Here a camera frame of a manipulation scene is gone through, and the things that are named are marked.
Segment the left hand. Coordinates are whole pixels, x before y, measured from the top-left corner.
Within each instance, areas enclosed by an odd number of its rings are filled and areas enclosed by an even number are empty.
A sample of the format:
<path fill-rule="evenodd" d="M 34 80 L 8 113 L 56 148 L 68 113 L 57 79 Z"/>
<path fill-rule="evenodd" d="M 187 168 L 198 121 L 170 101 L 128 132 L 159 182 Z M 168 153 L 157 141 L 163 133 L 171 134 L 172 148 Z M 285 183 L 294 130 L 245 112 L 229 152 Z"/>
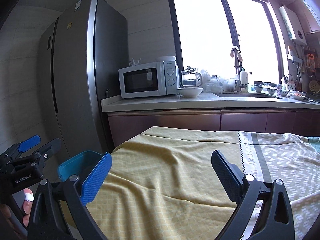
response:
<path fill-rule="evenodd" d="M 15 202 L 14 197 L 5 197 L 1 198 L 1 212 L 3 216 L 6 218 L 9 225 L 15 230 L 18 229 L 19 226 L 23 225 L 24 227 L 28 227 L 30 212 L 33 205 L 34 195 L 31 189 L 25 188 L 22 192 L 17 193 L 20 196 L 20 200 L 23 200 L 22 203 L 18 203 L 18 210 L 21 211 L 23 217 L 19 220 L 13 218 L 13 209 L 10 205 L 13 205 Z"/>

